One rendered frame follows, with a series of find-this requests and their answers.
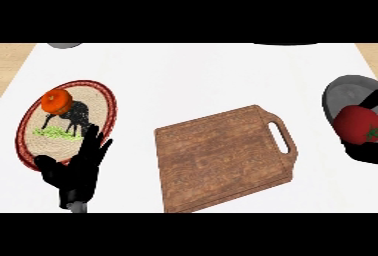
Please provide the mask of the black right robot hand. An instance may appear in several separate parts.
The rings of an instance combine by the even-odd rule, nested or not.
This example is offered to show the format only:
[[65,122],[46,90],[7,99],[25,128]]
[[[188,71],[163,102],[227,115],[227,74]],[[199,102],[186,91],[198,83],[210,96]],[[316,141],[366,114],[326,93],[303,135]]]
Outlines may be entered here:
[[[378,91],[375,91],[359,104],[366,109],[374,109],[378,106]],[[378,164],[378,143],[365,142],[362,145],[354,145],[341,141],[347,155],[356,160],[366,163]]]

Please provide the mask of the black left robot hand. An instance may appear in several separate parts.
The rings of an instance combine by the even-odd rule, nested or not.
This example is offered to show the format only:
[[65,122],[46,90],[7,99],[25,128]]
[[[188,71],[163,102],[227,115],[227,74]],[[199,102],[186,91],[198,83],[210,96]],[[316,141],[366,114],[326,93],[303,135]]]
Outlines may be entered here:
[[99,127],[92,125],[78,154],[71,158],[68,165],[47,155],[34,158],[44,182],[59,190],[59,207],[65,210],[70,210],[70,203],[80,201],[87,204],[93,198],[99,166],[111,144],[112,140],[103,141],[103,133]]

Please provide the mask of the red tomato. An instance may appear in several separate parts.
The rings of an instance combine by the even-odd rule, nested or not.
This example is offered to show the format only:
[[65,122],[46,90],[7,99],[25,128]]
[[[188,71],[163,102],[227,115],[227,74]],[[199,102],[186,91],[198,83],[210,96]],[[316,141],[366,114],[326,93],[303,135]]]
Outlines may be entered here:
[[378,141],[378,114],[357,105],[346,106],[332,123],[340,138],[356,145]]

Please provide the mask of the brown wooden cutting board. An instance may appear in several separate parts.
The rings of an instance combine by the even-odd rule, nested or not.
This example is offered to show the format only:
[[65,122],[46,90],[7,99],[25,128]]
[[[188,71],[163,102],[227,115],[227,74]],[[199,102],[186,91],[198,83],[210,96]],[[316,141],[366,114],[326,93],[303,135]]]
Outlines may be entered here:
[[297,147],[251,105],[155,130],[164,211],[194,212],[292,180]]

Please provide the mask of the orange round fruit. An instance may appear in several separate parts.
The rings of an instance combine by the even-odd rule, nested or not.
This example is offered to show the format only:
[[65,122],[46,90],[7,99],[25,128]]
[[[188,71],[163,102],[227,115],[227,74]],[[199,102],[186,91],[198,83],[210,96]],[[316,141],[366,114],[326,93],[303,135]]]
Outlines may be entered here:
[[72,106],[72,96],[64,89],[47,91],[41,97],[41,109],[55,115],[67,113]]

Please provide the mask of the oval woven elephant placemat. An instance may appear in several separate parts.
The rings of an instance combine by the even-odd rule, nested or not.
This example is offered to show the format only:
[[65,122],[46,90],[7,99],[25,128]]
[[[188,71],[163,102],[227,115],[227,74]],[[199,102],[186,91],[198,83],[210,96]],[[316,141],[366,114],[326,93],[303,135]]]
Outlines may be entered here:
[[24,165],[38,170],[34,164],[37,155],[50,156],[67,165],[78,153],[86,130],[92,124],[99,127],[103,138],[109,137],[117,120],[117,100],[109,88],[90,80],[71,81],[56,89],[72,96],[74,116],[49,117],[37,99],[24,114],[15,138],[16,154]]

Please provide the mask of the grey round object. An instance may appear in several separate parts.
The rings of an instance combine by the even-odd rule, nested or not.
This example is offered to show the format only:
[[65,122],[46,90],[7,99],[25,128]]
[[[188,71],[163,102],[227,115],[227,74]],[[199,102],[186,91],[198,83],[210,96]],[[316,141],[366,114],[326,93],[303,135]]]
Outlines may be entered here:
[[47,43],[56,49],[70,49],[77,47],[81,43]]

